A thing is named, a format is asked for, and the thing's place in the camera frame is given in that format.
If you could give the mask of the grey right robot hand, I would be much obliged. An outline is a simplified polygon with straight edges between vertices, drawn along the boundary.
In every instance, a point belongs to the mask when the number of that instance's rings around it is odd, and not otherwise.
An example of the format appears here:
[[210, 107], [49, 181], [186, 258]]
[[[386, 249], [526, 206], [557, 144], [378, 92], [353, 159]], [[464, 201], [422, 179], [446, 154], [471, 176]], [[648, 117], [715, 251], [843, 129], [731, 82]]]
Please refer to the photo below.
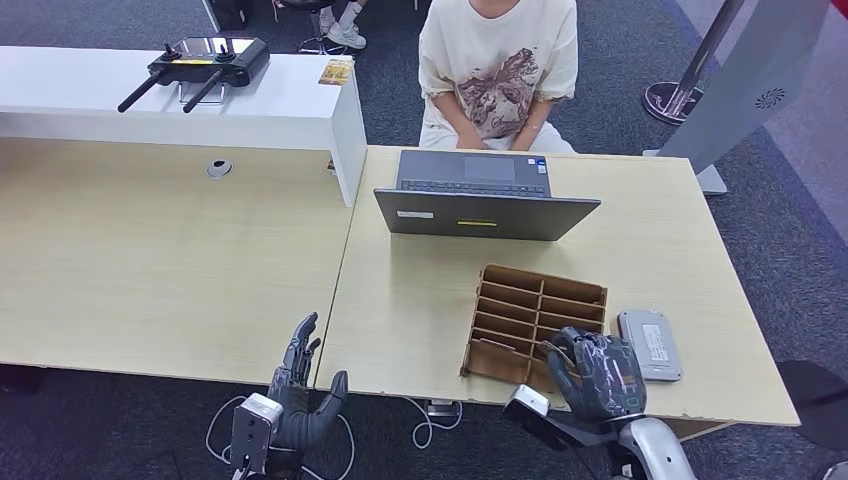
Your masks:
[[538, 347], [578, 420], [603, 423], [645, 412], [645, 381], [627, 341], [569, 326]]

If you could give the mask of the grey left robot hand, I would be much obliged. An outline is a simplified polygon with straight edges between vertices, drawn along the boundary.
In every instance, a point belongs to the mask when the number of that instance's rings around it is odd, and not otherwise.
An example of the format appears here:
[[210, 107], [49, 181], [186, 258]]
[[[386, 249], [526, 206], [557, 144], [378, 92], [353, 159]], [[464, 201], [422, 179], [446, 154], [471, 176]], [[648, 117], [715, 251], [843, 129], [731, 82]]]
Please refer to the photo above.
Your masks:
[[348, 395], [348, 372], [335, 373], [329, 393], [313, 411], [308, 409], [307, 381], [312, 358], [321, 344], [311, 339], [319, 315], [309, 313], [295, 328], [281, 364], [276, 367], [268, 397], [282, 406], [277, 432], [271, 445], [305, 452], [316, 447], [329, 433]]

